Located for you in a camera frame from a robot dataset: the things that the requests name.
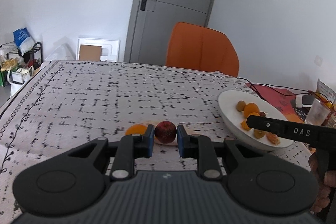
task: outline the orange chair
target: orange chair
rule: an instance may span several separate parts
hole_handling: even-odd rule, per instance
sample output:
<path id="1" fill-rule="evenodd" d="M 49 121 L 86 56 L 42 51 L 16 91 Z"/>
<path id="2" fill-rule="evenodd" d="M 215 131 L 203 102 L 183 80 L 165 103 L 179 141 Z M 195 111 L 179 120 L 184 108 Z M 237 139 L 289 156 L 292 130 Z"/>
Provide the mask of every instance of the orange chair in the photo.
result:
<path id="1" fill-rule="evenodd" d="M 166 66 L 209 72 L 218 70 L 237 77 L 239 60 L 223 33 L 178 22 L 169 41 Z"/>

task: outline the apple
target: apple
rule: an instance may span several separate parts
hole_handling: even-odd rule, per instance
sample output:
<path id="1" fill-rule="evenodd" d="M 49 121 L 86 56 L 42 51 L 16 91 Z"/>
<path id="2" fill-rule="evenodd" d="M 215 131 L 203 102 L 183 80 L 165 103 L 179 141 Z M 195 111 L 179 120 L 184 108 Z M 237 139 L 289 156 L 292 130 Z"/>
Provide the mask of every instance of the apple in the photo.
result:
<path id="1" fill-rule="evenodd" d="M 171 143 L 176 138 L 176 126 L 169 121 L 158 123 L 155 128 L 155 137 L 163 144 Z"/>

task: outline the brown cardboard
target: brown cardboard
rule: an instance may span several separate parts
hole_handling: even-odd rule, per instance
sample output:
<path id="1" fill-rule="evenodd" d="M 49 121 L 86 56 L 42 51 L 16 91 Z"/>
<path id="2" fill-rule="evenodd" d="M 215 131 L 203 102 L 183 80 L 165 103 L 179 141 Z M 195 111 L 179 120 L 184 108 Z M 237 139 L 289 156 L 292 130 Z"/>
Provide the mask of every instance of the brown cardboard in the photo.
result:
<path id="1" fill-rule="evenodd" d="M 100 61 L 101 46 L 81 45 L 79 61 Z"/>

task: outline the tablecloth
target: tablecloth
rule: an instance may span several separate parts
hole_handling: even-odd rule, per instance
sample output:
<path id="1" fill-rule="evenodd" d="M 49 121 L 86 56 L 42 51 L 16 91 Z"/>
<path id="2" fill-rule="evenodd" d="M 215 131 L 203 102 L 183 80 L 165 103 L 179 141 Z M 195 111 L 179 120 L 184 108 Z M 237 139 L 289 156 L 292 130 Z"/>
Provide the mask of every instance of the tablecloth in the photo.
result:
<path id="1" fill-rule="evenodd" d="M 97 137 L 122 138 L 135 123 L 169 120 L 223 141 L 232 136 L 217 104 L 224 90 L 253 93 L 241 80 L 218 73 L 133 63 L 53 61 L 1 109 L 0 223 L 21 212 L 12 182 L 23 169 Z M 302 143 L 275 152 L 308 167 Z M 175 146 L 154 145 L 137 170 L 195 170 Z"/>

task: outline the white bowl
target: white bowl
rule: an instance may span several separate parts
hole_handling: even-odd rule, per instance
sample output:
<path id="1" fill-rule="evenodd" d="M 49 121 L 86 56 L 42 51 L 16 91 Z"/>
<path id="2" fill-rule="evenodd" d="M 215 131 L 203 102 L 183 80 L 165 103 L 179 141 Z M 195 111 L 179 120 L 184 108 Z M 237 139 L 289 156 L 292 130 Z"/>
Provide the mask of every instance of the white bowl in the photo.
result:
<path id="1" fill-rule="evenodd" d="M 243 100 L 247 104 L 257 104 L 260 111 L 267 112 L 266 117 L 285 121 L 287 120 L 279 110 L 277 110 L 274 106 L 270 105 L 268 102 L 260 99 L 257 96 L 238 90 L 224 91 L 218 96 L 220 112 L 224 123 L 237 139 L 255 148 L 267 151 L 285 148 L 293 143 L 292 140 L 279 138 L 280 144 L 275 145 L 272 144 L 266 136 L 262 137 L 261 139 L 256 139 L 253 136 L 253 129 L 249 131 L 242 129 L 241 122 L 245 118 L 243 112 L 239 112 L 236 110 L 236 105 L 241 100 Z"/>

